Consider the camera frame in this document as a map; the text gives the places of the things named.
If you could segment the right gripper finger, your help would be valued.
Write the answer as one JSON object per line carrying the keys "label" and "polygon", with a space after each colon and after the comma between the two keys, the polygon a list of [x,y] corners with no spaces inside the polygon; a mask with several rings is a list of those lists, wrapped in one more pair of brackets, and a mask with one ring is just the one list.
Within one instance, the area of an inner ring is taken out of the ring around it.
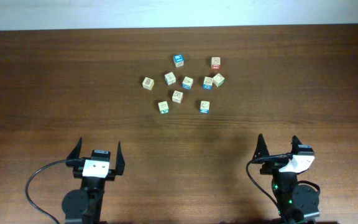
{"label": "right gripper finger", "polygon": [[267,161],[270,154],[267,149],[267,145],[265,142],[265,139],[263,137],[263,134],[259,134],[257,138],[257,145],[255,148],[254,155],[252,157],[252,163],[253,164],[263,164]]}
{"label": "right gripper finger", "polygon": [[301,148],[299,147],[299,145],[301,144],[301,141],[298,139],[298,137],[296,135],[294,135],[291,139],[291,153],[294,155],[299,155],[299,153],[301,152]]}

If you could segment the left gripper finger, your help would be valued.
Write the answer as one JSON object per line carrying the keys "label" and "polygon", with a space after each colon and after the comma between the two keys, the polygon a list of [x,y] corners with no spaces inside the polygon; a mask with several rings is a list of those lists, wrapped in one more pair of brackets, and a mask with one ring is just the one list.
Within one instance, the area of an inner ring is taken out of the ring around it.
{"label": "left gripper finger", "polygon": [[118,142],[117,145],[117,154],[116,154],[116,166],[114,173],[115,175],[123,175],[125,169],[125,160],[121,149],[121,143]]}
{"label": "left gripper finger", "polygon": [[76,146],[67,156],[67,160],[65,163],[67,167],[79,167],[80,165],[82,165],[82,159],[80,159],[81,146],[82,138],[79,138]]}

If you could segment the wooden block green front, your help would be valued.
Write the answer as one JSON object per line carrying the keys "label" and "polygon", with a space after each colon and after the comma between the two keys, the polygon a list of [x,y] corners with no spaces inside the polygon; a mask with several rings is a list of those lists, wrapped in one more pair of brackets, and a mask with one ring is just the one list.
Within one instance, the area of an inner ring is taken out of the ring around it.
{"label": "wooden block green front", "polygon": [[160,114],[168,113],[169,106],[168,106],[167,101],[158,102],[158,109],[159,109]]}

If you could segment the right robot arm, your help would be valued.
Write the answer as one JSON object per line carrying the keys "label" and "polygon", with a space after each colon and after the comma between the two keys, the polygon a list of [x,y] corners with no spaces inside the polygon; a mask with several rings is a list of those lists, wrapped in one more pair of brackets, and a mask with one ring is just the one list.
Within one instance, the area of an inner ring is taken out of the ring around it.
{"label": "right robot arm", "polygon": [[[275,223],[315,223],[320,216],[319,185],[298,180],[298,175],[306,172],[313,161],[313,148],[302,144],[297,136],[291,139],[290,152],[271,155],[263,135],[258,135],[257,146],[246,165],[246,172],[251,182],[276,206],[280,218]],[[272,176],[272,195],[253,179],[249,172],[251,164],[260,164],[260,174]]]}

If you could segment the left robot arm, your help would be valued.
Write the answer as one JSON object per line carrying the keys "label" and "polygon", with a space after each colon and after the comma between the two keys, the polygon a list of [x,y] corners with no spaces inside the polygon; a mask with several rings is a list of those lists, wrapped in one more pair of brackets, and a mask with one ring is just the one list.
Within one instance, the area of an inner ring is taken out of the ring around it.
{"label": "left robot arm", "polygon": [[105,184],[113,182],[124,173],[125,160],[121,145],[117,145],[115,168],[110,169],[111,153],[93,150],[90,157],[80,157],[82,140],[67,156],[67,167],[73,169],[74,178],[81,180],[79,189],[68,192],[62,200],[62,210],[67,224],[102,223],[101,210]]}

